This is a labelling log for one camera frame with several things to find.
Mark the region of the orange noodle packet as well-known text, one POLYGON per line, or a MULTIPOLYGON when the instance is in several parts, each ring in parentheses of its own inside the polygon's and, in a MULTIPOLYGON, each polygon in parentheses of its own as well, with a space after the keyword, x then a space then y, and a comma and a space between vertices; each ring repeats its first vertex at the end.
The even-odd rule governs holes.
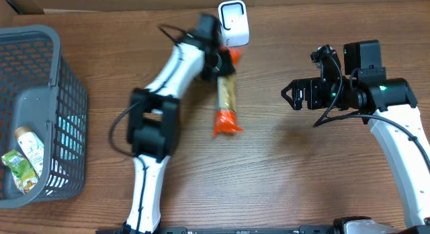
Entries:
POLYGON ((242 132, 237 120, 237 72, 235 66, 241 57, 241 49, 221 47, 222 73, 217 78, 218 109, 215 114, 213 136, 242 132))

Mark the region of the white tube gold cap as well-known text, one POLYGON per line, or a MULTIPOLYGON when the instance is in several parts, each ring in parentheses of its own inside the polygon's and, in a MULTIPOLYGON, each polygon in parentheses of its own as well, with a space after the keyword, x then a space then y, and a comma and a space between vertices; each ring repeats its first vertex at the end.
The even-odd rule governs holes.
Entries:
POLYGON ((44 166, 44 143, 38 136, 27 126, 21 126, 14 131, 14 137, 17 140, 21 151, 31 163, 36 175, 40 178, 44 166))

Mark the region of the green tea drink pouch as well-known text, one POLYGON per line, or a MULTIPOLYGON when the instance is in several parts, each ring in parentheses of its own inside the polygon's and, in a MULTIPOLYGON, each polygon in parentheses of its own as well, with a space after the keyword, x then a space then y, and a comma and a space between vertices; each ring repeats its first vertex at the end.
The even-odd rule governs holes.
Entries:
POLYGON ((11 170, 14 184, 23 194, 27 194, 38 183, 34 168, 20 152, 12 150, 4 154, 1 161, 11 170))

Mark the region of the teal snack packet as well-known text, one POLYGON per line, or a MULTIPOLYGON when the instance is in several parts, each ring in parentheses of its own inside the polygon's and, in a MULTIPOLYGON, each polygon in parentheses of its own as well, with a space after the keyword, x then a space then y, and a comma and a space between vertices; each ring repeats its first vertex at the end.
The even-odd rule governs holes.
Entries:
POLYGON ((78 116, 58 117, 58 126, 63 130, 60 142, 65 148, 60 148, 60 157, 66 160, 75 160, 83 154, 83 135, 81 133, 81 120, 78 116))

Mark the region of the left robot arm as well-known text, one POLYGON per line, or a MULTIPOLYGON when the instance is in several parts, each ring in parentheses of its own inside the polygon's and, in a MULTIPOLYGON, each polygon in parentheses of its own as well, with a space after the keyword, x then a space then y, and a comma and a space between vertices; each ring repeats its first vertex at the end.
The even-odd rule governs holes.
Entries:
POLYGON ((195 28, 173 39, 173 50, 158 76, 130 96, 126 140, 134 164, 132 207, 120 233, 156 233, 161 222, 161 194, 167 164, 181 132, 180 103, 191 82, 213 82, 234 73, 222 48, 220 20, 201 14, 195 28))

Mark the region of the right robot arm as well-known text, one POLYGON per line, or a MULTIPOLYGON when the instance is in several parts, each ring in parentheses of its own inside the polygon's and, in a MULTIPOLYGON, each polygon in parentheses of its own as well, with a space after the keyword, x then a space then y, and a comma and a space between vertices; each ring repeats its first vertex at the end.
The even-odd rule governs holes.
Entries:
POLYGON ((343 47, 343 61, 328 44, 310 53, 320 70, 281 91, 293 110, 322 109, 313 124, 357 118, 369 126, 394 176, 402 200, 403 233, 429 232, 429 141, 408 81, 389 79, 378 40, 343 47))

